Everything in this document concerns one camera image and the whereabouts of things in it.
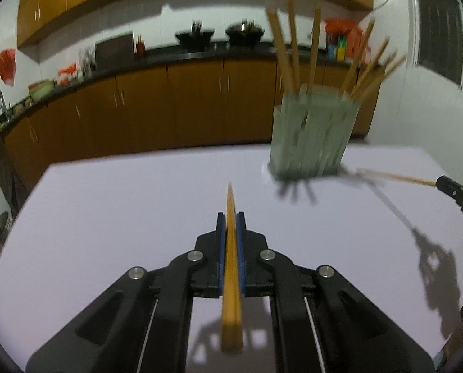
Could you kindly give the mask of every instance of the tabletop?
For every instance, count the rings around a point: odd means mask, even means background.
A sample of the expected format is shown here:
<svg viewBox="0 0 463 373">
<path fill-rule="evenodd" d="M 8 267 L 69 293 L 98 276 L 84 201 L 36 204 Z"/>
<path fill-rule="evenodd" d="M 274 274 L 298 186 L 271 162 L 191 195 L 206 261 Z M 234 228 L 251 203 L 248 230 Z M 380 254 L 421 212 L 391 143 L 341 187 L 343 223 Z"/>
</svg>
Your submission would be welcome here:
<svg viewBox="0 0 463 373">
<path fill-rule="evenodd" d="M 0 342 L 29 357 L 130 267 L 166 266 L 212 231 L 232 183 L 236 210 L 268 246 L 334 266 L 434 357 L 463 302 L 463 214 L 435 188 L 371 183 L 356 168 L 436 179 L 422 150 L 349 145 L 347 175 L 276 182 L 268 145 L 173 150 L 50 167 L 0 257 Z M 219 351 L 219 299 L 196 299 L 187 371 L 274 371 L 267 299 L 243 305 L 246 351 Z"/>
</svg>

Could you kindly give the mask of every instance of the black countertop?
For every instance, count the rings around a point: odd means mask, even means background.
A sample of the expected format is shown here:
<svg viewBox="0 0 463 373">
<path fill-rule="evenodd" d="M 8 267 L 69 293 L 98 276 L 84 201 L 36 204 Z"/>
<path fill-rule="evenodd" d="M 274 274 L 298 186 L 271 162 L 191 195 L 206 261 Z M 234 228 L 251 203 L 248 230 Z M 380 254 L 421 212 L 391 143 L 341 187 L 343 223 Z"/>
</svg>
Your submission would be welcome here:
<svg viewBox="0 0 463 373">
<path fill-rule="evenodd" d="M 145 53 L 144 58 L 134 57 L 132 63 L 123 65 L 116 65 L 116 63 L 113 63 L 112 67 L 97 69 L 89 78 L 85 78 L 81 81 L 73 81 L 67 86 L 59 85 L 45 98 L 34 103 L 31 107 L 26 108 L 20 114 L 13 116 L 9 122 L 2 123 L 2 131 L 0 134 L 8 132 L 25 115 L 37 111 L 43 105 L 47 105 L 58 98 L 71 94 L 74 91 L 78 91 L 89 84 L 118 74 L 185 61 L 225 58 L 276 60 L 276 50 L 271 42 L 260 42 L 253 48 L 230 46 L 228 41 L 212 42 L 210 47 L 202 52 L 192 52 L 181 45 L 174 45 L 149 49 Z M 299 46 L 299 58 L 300 62 L 309 62 L 310 47 Z M 333 59 L 329 59 L 324 50 L 318 51 L 317 62 L 318 64 L 329 63 L 334 66 L 350 66 L 349 63 L 337 62 Z"/>
</svg>

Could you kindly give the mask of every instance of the translucent plastic container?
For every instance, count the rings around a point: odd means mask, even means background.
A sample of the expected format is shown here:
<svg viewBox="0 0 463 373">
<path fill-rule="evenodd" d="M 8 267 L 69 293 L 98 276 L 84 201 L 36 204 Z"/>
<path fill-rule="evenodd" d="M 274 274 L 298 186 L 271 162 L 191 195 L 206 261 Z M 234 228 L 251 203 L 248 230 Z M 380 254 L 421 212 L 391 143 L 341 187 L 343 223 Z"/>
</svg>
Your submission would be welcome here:
<svg viewBox="0 0 463 373">
<path fill-rule="evenodd" d="M 274 109 L 269 168 L 276 179 L 335 174 L 354 128 L 360 104 L 337 98 L 338 89 L 305 90 L 284 94 Z"/>
</svg>

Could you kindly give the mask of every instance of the metal screw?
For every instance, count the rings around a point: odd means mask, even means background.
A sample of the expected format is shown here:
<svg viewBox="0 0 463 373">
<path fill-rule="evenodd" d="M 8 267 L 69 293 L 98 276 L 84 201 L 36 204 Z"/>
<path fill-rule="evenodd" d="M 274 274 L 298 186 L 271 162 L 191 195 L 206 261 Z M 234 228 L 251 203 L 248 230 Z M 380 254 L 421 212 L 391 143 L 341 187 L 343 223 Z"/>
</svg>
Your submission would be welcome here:
<svg viewBox="0 0 463 373">
<path fill-rule="evenodd" d="M 335 270 L 328 265 L 323 265 L 319 268 L 319 274 L 324 278 L 331 278 L 335 274 Z"/>
<path fill-rule="evenodd" d="M 145 269 L 141 266 L 134 266 L 128 271 L 128 276 L 133 280 L 140 279 L 144 274 Z"/>
<path fill-rule="evenodd" d="M 276 253 L 273 250 L 262 250 L 259 255 L 263 260 L 272 260 L 275 258 Z"/>
<path fill-rule="evenodd" d="M 200 251 L 193 250 L 188 253 L 187 258 L 192 262 L 197 262 L 203 258 L 203 254 Z"/>
</svg>

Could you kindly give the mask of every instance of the kitchen counter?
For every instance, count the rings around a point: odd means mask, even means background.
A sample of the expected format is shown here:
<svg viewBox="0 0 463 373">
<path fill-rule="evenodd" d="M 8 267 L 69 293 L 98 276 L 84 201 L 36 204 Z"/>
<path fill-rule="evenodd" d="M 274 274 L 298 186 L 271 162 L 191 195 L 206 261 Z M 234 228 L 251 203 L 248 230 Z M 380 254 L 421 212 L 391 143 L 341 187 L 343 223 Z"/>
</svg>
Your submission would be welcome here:
<svg viewBox="0 0 463 373">
<path fill-rule="evenodd" d="M 44 99 L 34 103 L 31 107 L 26 108 L 20 114 L 13 116 L 10 121 L 2 123 L 3 133 L 7 133 L 16 125 L 23 116 L 35 112 L 43 105 L 47 105 L 62 96 L 71 94 L 89 84 L 100 81 L 105 78 L 117 76 L 122 73 L 128 73 L 145 68 L 162 66 L 165 64 L 172 64 L 178 62 L 186 62 L 193 60 L 210 60 L 210 59 L 264 59 L 276 60 L 276 51 L 271 42 L 260 42 L 254 48 L 232 47 L 228 41 L 218 41 L 211 43 L 210 47 L 203 52 L 192 52 L 182 47 L 181 45 L 166 46 L 162 48 L 149 49 L 145 52 L 144 58 L 134 57 L 132 63 L 126 65 L 117 65 L 113 63 L 111 67 L 97 69 L 92 73 L 92 76 L 82 81 L 73 81 L 67 86 L 58 86 Z M 309 62 L 310 47 L 299 46 L 300 62 Z M 318 63 L 329 63 L 334 66 L 348 67 L 350 64 L 346 62 L 337 62 L 329 59 L 324 50 L 318 52 Z"/>
</svg>

